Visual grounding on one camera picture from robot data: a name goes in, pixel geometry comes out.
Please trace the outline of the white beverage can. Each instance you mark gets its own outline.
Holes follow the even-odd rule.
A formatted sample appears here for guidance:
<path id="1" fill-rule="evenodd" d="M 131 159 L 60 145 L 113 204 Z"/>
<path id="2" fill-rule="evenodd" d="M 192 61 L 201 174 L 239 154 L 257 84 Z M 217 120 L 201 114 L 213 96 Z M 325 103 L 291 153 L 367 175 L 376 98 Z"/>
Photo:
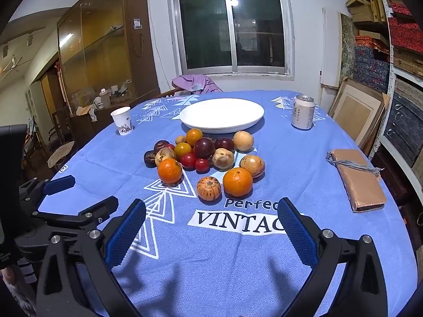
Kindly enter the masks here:
<path id="1" fill-rule="evenodd" d="M 297 95 L 293 102 L 291 124 L 301 130 L 312 128 L 315 111 L 314 99 L 307 95 Z"/>

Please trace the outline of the speckled tan fruit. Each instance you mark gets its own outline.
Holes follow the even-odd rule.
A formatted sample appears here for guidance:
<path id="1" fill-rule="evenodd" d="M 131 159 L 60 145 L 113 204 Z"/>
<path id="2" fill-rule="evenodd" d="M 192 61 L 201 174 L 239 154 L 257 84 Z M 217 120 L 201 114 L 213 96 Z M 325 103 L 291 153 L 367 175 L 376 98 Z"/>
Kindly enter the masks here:
<path id="1" fill-rule="evenodd" d="M 253 178 L 258 178 L 265 172 L 265 161 L 256 155 L 246 155 L 240 160 L 240 167 L 248 171 Z"/>

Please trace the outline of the large orange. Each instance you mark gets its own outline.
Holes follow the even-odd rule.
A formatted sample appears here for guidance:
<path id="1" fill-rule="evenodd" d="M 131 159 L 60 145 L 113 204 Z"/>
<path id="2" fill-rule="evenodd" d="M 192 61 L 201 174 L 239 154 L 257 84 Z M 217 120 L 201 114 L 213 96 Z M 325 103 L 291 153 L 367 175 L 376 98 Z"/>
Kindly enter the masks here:
<path id="1" fill-rule="evenodd" d="M 181 179 L 182 167 L 177 160 L 167 158 L 159 163 L 158 176 L 167 185 L 176 184 Z"/>
<path id="2" fill-rule="evenodd" d="M 252 190 L 253 178 L 244 168 L 236 167 L 225 173 L 222 184 L 225 193 L 239 198 L 250 193 Z"/>

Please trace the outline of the beige blotched fruit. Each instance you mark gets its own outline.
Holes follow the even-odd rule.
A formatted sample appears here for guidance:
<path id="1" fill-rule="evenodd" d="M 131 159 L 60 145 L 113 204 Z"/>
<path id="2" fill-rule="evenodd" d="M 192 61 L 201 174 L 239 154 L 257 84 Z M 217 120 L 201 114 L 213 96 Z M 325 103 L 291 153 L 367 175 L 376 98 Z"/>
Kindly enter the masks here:
<path id="1" fill-rule="evenodd" d="M 228 170 L 235 162 L 234 153 L 225 148 L 218 148 L 212 156 L 212 162 L 219 170 Z"/>

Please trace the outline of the orange yellow tomato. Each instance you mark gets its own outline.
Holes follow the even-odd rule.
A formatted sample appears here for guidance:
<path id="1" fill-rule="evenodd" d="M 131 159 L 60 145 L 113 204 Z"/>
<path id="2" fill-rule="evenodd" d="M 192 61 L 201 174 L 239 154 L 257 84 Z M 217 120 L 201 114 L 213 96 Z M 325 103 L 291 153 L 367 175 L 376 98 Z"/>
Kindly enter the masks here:
<path id="1" fill-rule="evenodd" d="M 190 129 L 186 133 L 186 142 L 194 147 L 196 142 L 203 137 L 203 132 L 200 129 Z"/>

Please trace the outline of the blue printed tablecloth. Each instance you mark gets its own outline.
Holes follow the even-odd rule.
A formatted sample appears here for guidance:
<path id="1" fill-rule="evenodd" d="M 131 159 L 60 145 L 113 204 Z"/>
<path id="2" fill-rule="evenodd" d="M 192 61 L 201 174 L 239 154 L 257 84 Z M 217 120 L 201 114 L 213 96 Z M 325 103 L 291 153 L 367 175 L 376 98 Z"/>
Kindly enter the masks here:
<path id="1" fill-rule="evenodd" d="M 380 210 L 355 213 L 337 169 L 326 160 L 334 149 L 355 142 L 323 110 L 312 129 L 291 122 L 291 91 L 234 92 L 260 104 L 264 117 L 251 130 L 253 153 L 265 173 L 249 195 L 223 195 L 205 203 L 196 194 L 200 175 L 186 171 L 173 188 L 143 161 L 159 140 L 185 133 L 179 113 L 201 96 L 143 102 L 132 112 L 133 132 L 109 125 L 59 172 L 75 186 L 44 199 L 45 213 L 75 215 L 109 197 L 118 212 L 135 199 L 148 218 L 122 264 L 113 272 L 143 316 L 280 316 L 307 279 L 303 265 L 278 221 L 281 198 L 337 236 L 372 237 L 384 272 L 388 313 L 396 316 L 417 288 L 417 263 L 395 201 Z"/>

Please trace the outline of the purple cloth on chair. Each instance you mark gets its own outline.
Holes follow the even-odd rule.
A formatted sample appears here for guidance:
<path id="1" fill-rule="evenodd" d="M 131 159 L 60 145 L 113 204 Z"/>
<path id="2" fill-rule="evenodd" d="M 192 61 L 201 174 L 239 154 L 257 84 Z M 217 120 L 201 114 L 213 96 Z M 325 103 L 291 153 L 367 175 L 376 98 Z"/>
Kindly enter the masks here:
<path id="1" fill-rule="evenodd" d="M 171 81 L 175 88 L 185 90 L 187 92 L 204 95 L 222 90 L 214 83 L 214 81 L 205 74 L 186 74 L 180 75 Z"/>

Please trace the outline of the small tan longan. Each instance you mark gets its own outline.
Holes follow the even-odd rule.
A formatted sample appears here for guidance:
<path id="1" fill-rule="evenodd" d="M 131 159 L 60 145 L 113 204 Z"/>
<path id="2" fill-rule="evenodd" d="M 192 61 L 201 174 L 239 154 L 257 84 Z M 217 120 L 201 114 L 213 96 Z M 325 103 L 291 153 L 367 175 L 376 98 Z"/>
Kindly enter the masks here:
<path id="1" fill-rule="evenodd" d="M 186 137 L 184 135 L 179 135 L 176 139 L 175 139 L 175 144 L 180 144 L 182 142 L 186 141 Z"/>

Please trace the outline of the striped orange pepino fruit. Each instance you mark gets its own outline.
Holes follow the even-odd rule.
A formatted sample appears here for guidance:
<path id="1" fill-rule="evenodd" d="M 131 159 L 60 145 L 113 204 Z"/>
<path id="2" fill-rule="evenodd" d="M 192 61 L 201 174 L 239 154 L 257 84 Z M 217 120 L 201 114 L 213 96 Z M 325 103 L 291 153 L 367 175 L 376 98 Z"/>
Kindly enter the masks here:
<path id="1" fill-rule="evenodd" d="M 201 178 L 196 185 L 197 196 L 204 201 L 215 201 L 220 197 L 222 190 L 219 181 L 213 177 Z"/>

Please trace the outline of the dark purple plum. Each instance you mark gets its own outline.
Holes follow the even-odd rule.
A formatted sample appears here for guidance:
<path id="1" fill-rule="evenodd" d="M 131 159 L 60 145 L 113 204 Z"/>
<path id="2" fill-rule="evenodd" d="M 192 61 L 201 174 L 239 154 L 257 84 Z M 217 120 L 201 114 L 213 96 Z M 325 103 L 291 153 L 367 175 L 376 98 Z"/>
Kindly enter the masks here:
<path id="1" fill-rule="evenodd" d="M 228 138 L 228 137 L 222 137 L 220 139 L 217 139 L 215 144 L 215 149 L 220 149 L 220 148 L 224 148 L 228 151 L 234 152 L 235 151 L 235 144 L 233 139 Z"/>
<path id="2" fill-rule="evenodd" d="M 198 139 L 194 146 L 194 152 L 197 158 L 209 158 L 215 153 L 213 141 L 207 137 Z"/>

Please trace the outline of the wooden chair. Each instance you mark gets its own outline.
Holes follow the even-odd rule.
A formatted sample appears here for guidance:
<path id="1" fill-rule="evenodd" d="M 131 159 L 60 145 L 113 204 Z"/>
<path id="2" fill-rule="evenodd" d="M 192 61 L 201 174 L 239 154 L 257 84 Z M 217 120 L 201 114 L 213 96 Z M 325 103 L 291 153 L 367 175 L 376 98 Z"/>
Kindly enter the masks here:
<path id="1" fill-rule="evenodd" d="M 172 90 L 168 90 L 166 92 L 154 95 L 149 97 L 149 100 L 159 99 L 159 98 L 166 98 L 166 97 L 174 97 L 177 93 L 183 92 L 182 88 L 173 88 Z"/>

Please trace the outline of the small red cherry tomato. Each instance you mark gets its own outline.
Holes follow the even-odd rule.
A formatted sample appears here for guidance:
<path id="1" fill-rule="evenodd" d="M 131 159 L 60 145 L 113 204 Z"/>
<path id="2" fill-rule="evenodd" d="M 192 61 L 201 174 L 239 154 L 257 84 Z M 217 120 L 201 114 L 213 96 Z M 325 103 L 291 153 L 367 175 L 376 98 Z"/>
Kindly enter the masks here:
<path id="1" fill-rule="evenodd" d="M 205 158 L 198 158 L 195 161 L 195 169 L 198 173 L 207 173 L 210 168 L 210 164 L 208 159 Z"/>

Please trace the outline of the leaning picture frame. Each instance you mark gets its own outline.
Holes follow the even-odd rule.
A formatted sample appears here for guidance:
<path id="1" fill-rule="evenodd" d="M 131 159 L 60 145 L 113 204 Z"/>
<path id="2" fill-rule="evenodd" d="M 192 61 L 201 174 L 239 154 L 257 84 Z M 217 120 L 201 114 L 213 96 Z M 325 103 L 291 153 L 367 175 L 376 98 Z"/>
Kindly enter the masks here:
<path id="1" fill-rule="evenodd" d="M 384 92 L 345 78 L 328 114 L 368 155 L 389 102 Z"/>

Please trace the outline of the tan round fruit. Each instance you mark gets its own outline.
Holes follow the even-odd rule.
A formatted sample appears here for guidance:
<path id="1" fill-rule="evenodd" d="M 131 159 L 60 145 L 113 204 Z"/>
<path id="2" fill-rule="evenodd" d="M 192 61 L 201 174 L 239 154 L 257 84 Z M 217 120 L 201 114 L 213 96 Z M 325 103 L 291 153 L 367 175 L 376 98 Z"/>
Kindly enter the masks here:
<path id="1" fill-rule="evenodd" d="M 254 147 L 254 137 L 246 131 L 238 131 L 233 136 L 235 147 L 240 152 L 249 152 Z"/>

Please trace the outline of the pale blotched fruit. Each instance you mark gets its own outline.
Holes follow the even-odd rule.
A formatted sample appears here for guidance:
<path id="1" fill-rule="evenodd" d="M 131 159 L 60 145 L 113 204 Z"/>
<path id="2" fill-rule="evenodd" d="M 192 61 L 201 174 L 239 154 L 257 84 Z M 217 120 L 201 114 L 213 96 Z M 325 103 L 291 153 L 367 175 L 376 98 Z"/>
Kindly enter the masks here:
<path id="1" fill-rule="evenodd" d="M 164 160 L 169 158 L 178 160 L 178 157 L 173 149 L 170 147 L 163 147 L 155 155 L 155 165 L 159 166 Z"/>

